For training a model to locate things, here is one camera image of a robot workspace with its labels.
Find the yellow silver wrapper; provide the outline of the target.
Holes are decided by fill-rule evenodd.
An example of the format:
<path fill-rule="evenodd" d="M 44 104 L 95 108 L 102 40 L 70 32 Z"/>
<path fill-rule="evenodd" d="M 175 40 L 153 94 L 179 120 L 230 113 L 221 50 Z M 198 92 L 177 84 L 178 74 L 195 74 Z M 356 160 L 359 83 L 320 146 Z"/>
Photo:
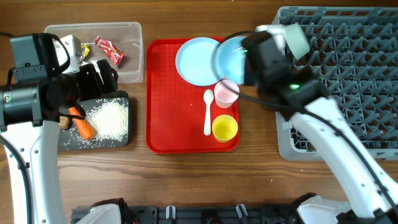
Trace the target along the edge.
<path fill-rule="evenodd" d="M 85 57 L 89 54 L 89 52 L 90 52 L 90 48 L 88 47 L 88 44 L 84 44 L 82 47 L 81 47 L 81 60 L 84 60 L 85 59 Z"/>

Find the brown food scrap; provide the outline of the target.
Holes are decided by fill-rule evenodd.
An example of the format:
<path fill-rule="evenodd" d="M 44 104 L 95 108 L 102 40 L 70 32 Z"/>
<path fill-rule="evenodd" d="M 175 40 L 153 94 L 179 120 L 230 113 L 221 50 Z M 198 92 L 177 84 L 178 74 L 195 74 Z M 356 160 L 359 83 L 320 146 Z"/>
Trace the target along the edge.
<path fill-rule="evenodd" d="M 59 127 L 61 130 L 66 130 L 70 127 L 71 121 L 70 118 L 66 116 L 60 116 Z"/>

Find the orange carrot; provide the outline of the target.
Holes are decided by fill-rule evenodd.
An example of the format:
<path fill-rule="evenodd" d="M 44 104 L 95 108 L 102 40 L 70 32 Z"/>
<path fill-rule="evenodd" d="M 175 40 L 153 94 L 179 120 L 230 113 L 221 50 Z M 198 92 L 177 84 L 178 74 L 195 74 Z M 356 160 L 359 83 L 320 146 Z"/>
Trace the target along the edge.
<path fill-rule="evenodd" d="M 77 110 L 76 107 L 71 107 L 68 109 L 70 115 L 74 116 L 81 116 L 80 112 Z M 75 126 L 77 127 L 78 132 L 80 133 L 80 136 L 84 140 L 92 140 L 95 137 L 95 131 L 91 127 L 89 123 L 85 121 L 85 119 L 77 119 L 74 118 L 73 122 L 75 123 Z"/>

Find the red snack wrapper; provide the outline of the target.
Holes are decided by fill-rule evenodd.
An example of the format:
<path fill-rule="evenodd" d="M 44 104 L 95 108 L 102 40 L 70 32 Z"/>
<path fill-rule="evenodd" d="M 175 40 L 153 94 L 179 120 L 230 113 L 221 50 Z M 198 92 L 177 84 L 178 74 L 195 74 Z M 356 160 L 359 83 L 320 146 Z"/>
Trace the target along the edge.
<path fill-rule="evenodd" d="M 126 54 L 109 40 L 104 40 L 101 37 L 97 37 L 95 39 L 95 45 L 97 45 L 116 66 L 118 66 L 126 58 Z"/>

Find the light blue plate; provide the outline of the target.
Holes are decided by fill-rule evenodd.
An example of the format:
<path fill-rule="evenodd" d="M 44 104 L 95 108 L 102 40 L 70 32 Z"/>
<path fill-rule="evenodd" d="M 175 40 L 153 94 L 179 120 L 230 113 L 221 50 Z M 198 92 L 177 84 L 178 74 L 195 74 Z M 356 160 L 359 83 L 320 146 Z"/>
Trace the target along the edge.
<path fill-rule="evenodd" d="M 212 56 L 219 42 L 208 37 L 186 41 L 177 51 L 175 67 L 178 74 L 195 86 L 210 86 L 222 79 L 214 73 Z"/>

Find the pink cup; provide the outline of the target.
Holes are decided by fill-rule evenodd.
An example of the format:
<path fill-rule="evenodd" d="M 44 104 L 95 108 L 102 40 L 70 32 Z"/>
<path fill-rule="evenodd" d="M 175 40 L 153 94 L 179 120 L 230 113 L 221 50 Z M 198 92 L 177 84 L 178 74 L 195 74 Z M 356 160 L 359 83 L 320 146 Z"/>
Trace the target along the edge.
<path fill-rule="evenodd" d="M 220 108 L 229 108 L 239 97 L 239 87 L 230 80 L 222 80 L 215 85 L 214 94 Z"/>

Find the yellow cup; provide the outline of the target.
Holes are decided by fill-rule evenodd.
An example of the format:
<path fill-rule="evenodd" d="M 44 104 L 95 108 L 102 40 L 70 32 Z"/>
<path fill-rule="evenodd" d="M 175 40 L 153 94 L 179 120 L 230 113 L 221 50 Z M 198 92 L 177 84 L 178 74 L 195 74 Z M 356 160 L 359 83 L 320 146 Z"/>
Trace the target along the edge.
<path fill-rule="evenodd" d="M 212 123 L 212 132 L 218 142 L 228 142 L 238 133 L 238 123 L 230 115 L 216 117 Z"/>

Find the blue bowl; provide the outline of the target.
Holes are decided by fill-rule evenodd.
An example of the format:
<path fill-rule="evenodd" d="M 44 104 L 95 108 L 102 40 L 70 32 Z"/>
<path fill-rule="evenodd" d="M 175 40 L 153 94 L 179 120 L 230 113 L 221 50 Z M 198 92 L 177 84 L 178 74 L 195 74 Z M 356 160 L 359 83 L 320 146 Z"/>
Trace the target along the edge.
<path fill-rule="evenodd" d="M 223 42 L 216 50 L 215 69 L 220 78 L 231 80 L 237 85 L 244 83 L 247 50 L 241 45 L 245 36 L 237 36 Z"/>

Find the green bowl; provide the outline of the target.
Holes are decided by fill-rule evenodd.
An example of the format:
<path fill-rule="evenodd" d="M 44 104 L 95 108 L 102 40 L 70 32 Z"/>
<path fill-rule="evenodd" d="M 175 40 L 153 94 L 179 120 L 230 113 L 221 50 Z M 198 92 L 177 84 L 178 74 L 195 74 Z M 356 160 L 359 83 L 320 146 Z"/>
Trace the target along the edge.
<path fill-rule="evenodd" d="M 300 60 L 305 54 L 309 53 L 310 45 L 302 28 L 298 24 L 285 26 L 284 37 L 296 60 Z"/>

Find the white tissue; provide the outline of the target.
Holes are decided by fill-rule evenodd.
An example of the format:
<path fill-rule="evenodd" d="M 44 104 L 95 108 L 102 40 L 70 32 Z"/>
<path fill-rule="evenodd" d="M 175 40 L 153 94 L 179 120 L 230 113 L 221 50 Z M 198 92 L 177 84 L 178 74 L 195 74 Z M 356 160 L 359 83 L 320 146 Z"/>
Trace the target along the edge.
<path fill-rule="evenodd" d="M 97 60 L 90 60 L 90 63 L 94 66 L 95 70 L 99 73 L 100 68 L 98 66 L 98 61 Z"/>

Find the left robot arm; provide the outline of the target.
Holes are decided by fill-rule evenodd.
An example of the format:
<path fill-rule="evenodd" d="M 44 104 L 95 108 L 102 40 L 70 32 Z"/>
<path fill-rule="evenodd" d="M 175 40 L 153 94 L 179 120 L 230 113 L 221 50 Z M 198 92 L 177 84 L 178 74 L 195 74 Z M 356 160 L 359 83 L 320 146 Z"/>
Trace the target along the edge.
<path fill-rule="evenodd" d="M 15 66 L 1 87 L 1 143 L 7 152 L 16 223 L 65 223 L 57 163 L 60 108 L 115 91 L 106 60 L 68 73 L 50 33 L 11 35 Z"/>

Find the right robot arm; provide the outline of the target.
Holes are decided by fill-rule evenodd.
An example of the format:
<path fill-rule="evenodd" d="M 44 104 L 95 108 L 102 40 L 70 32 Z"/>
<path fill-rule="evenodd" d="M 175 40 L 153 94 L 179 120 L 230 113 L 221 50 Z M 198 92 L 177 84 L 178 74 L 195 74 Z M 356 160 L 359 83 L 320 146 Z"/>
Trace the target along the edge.
<path fill-rule="evenodd" d="M 293 71 L 267 31 L 241 42 L 259 103 L 277 108 L 302 133 L 342 186 L 354 222 L 397 223 L 397 182 L 370 155 L 312 69 Z"/>

